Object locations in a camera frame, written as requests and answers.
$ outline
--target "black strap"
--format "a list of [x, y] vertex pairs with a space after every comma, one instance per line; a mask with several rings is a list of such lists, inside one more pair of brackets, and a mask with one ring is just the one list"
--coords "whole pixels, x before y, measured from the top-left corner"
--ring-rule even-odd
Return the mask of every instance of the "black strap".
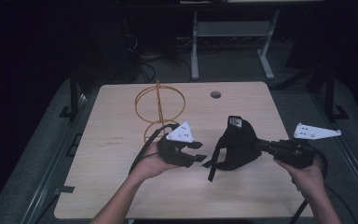
[[154, 133], [146, 141], [145, 145], [142, 147], [141, 151], [139, 151], [138, 155], [136, 156], [135, 160], [133, 161], [129, 174], [132, 172], [132, 170], [135, 168], [135, 166], [138, 164], [138, 162], [144, 157], [145, 151], [150, 147], [150, 145], [156, 139], [156, 137], [158, 136], [158, 134], [160, 132], [161, 132], [161, 129], [155, 130]]
[[213, 181], [214, 174], [216, 173], [217, 159], [219, 159], [219, 154], [220, 154], [220, 148], [215, 148], [211, 160], [202, 164], [202, 166], [206, 168], [212, 166], [208, 176], [208, 180], [211, 182]]

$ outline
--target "person's left hand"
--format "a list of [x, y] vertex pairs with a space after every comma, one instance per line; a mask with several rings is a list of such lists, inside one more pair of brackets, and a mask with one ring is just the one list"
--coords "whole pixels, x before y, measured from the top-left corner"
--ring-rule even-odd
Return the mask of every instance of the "person's left hand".
[[158, 175], [161, 175], [164, 171], [170, 170], [173, 168], [178, 168], [177, 165], [168, 164], [165, 162], [158, 154], [157, 143], [154, 142], [150, 147], [145, 151], [143, 159], [135, 166], [130, 175], [133, 175], [139, 180], [146, 180]]

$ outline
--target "hand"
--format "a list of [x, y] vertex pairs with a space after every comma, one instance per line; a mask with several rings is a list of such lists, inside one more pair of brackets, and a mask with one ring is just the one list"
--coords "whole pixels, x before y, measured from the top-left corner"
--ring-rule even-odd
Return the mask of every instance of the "hand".
[[287, 170], [289, 175], [294, 179], [301, 194], [308, 201], [310, 199], [320, 198], [325, 193], [324, 177], [321, 171], [321, 164], [313, 161], [312, 166], [297, 169], [282, 161], [275, 160], [282, 168]]
[[168, 164], [158, 155], [157, 143], [154, 142], [150, 144], [150, 147], [144, 154], [144, 158], [135, 166], [130, 176], [144, 181], [148, 178], [161, 175], [164, 171], [178, 167], [177, 165]]

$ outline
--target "cable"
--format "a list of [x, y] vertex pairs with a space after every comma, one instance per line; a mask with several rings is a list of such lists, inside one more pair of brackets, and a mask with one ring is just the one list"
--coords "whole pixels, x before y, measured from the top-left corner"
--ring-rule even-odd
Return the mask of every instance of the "cable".
[[[322, 151], [319, 148], [315, 148], [316, 154], [319, 156], [319, 159], [322, 161], [322, 175], [324, 179], [327, 176], [327, 167], [328, 167], [328, 160], [326, 156], [322, 153]], [[307, 200], [304, 200], [304, 202], [298, 207], [295, 215], [290, 220], [290, 224], [295, 224], [300, 217], [301, 213], [304, 211], [304, 209], [307, 207], [308, 202]]]
[[357, 219], [354, 216], [354, 213], [352, 212], [351, 208], [348, 206], [348, 204], [345, 202], [345, 200], [339, 196], [339, 194], [333, 190], [330, 186], [328, 185], [324, 185], [328, 190], [330, 190], [330, 192], [332, 192], [334, 195], [336, 195], [336, 197], [342, 202], [342, 204], [344, 204], [345, 208], [347, 209], [347, 211], [349, 212], [349, 214], [351, 215], [351, 218], [353, 219], [353, 223], [357, 224]]
[[191, 37], [178, 37], [176, 38], [176, 40], [178, 42], [182, 40], [186, 41], [185, 44], [177, 46], [177, 50], [176, 50], [177, 53], [185, 53], [191, 51], [191, 47], [193, 43], [193, 39]]
[[159, 154], [159, 152], [155, 152], [155, 153], [152, 153], [152, 154], [143, 156], [143, 157], [141, 158], [141, 160], [143, 160], [144, 158], [147, 158], [147, 157], [151, 157], [151, 156], [157, 155], [157, 154]]
[[[141, 67], [142, 65], [150, 68], [153, 71], [153, 76], [152, 77], [149, 77], [149, 75], [146, 73], [146, 71]], [[143, 75], [143, 77], [145, 79], [145, 83], [149, 83], [151, 81], [154, 81], [154, 78], [156, 77], [156, 69], [153, 66], [151, 66], [149, 64], [146, 64], [146, 63], [140, 63], [139, 70], [140, 70], [141, 74]]]
[[136, 156], [135, 160], [133, 161], [132, 166], [131, 166], [130, 171], [129, 171], [129, 174], [135, 168], [136, 164], [138, 164], [138, 162], [144, 158], [144, 154], [145, 154], [146, 150], [149, 148], [149, 146], [152, 144], [152, 142], [156, 139], [158, 134], [162, 130], [164, 130], [166, 128], [169, 128], [169, 127], [173, 129], [173, 128], [177, 127], [177, 124], [166, 124], [166, 125], [162, 126], [161, 128], [155, 130], [153, 132], [153, 134], [149, 137], [149, 139], [147, 139], [147, 141], [144, 144], [144, 146], [142, 147], [141, 151], [138, 153], [138, 155]]
[[218, 41], [209, 38], [199, 42], [199, 54], [216, 54], [223, 51], [223, 45]]
[[126, 37], [128, 38], [128, 44], [130, 44], [131, 38], [134, 39], [133, 47], [128, 46], [127, 50], [129, 50], [130, 52], [135, 52], [135, 49], [138, 46], [138, 39], [135, 35], [126, 35]]
[[146, 60], [146, 61], [154, 61], [156, 59], [162, 58], [162, 54], [153, 54], [153, 55], [144, 55], [141, 56], [141, 59]]
[[188, 63], [185, 60], [181, 59], [181, 58], [176, 58], [176, 60], [181, 61], [182, 63], [184, 63], [187, 66], [188, 71], [190, 73], [190, 77], [188, 78], [187, 83], [191, 82], [192, 76], [191, 76], [191, 67], [190, 67], [190, 65], [188, 65]]

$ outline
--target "forearm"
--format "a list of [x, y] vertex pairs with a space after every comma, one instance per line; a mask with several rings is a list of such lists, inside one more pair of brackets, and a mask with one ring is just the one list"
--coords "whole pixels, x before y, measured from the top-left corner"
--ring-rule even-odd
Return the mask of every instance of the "forearm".
[[327, 194], [324, 192], [322, 195], [318, 195], [307, 199], [310, 204], [313, 216], [319, 224], [340, 224], [336, 210], [330, 202]]
[[122, 224], [143, 182], [129, 176], [91, 223]]

